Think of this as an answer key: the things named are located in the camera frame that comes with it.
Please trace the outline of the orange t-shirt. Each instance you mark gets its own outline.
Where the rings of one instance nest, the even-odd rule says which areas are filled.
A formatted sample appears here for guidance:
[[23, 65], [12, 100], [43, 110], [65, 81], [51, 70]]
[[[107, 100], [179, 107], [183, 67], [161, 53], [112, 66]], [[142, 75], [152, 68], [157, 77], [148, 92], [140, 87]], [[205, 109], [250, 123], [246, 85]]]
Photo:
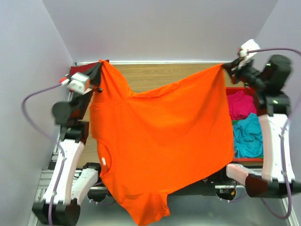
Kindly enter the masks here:
[[102, 61], [101, 80], [102, 92], [90, 106], [100, 177], [137, 225], [168, 216], [169, 194], [233, 160], [221, 65], [136, 93], [119, 70]]

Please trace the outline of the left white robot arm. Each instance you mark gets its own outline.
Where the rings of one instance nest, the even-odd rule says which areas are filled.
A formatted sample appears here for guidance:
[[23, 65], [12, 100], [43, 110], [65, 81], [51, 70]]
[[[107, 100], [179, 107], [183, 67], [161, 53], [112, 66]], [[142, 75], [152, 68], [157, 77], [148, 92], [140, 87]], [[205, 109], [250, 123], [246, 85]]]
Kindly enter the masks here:
[[98, 62], [85, 72], [69, 73], [61, 82], [71, 92], [71, 97], [52, 107], [55, 124], [60, 126], [56, 140], [57, 159], [41, 201], [32, 206], [33, 213], [42, 224], [76, 225], [81, 203], [90, 188], [104, 182], [104, 174], [98, 163], [87, 163], [76, 175], [77, 164], [89, 135], [89, 122], [83, 121], [83, 117], [92, 95], [102, 92], [102, 65]]

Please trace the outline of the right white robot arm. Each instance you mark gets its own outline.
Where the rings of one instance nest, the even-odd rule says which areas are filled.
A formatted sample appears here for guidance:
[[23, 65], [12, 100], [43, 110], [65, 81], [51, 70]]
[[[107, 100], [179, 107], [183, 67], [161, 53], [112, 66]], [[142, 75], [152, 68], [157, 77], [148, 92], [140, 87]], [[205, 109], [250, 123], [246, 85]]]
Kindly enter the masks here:
[[283, 55], [272, 55], [262, 72], [253, 68], [253, 60], [246, 63], [237, 58], [224, 63], [223, 68], [235, 84], [247, 83], [254, 90], [253, 102], [263, 138], [263, 166], [261, 173], [241, 164], [228, 164], [217, 171], [217, 181], [223, 185], [235, 180], [246, 188], [250, 197], [286, 198], [300, 193], [291, 166], [289, 146], [289, 116], [291, 102], [282, 88], [291, 73], [291, 61]]

